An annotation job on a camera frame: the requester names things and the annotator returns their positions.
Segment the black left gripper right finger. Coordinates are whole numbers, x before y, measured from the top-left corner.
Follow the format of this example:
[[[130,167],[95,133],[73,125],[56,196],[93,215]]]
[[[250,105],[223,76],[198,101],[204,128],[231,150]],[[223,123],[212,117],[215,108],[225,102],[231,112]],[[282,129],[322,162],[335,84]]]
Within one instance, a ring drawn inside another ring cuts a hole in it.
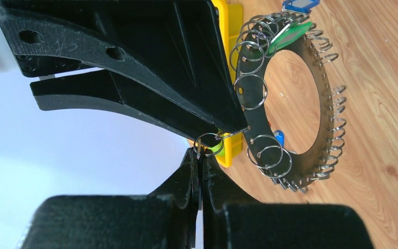
[[[204,248],[373,248],[361,217],[338,204],[262,203],[202,158]]]

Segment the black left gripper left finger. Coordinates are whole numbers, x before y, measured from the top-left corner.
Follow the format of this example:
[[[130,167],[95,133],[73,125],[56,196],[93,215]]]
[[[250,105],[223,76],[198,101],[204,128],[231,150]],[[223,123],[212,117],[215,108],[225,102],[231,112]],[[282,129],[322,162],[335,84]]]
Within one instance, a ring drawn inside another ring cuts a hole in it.
[[[147,195],[59,195],[34,213],[18,248],[193,248],[196,154]]]

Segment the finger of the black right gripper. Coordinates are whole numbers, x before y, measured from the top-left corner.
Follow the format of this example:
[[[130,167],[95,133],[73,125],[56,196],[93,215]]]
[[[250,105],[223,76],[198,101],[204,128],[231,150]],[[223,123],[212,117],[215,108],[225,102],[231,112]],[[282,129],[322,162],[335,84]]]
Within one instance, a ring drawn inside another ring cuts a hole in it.
[[[30,84],[39,109],[94,109],[129,116],[204,146],[214,147],[218,129],[145,86],[107,71],[64,76]]]
[[[26,77],[107,70],[218,131],[248,125],[211,1],[0,1],[0,27]]]

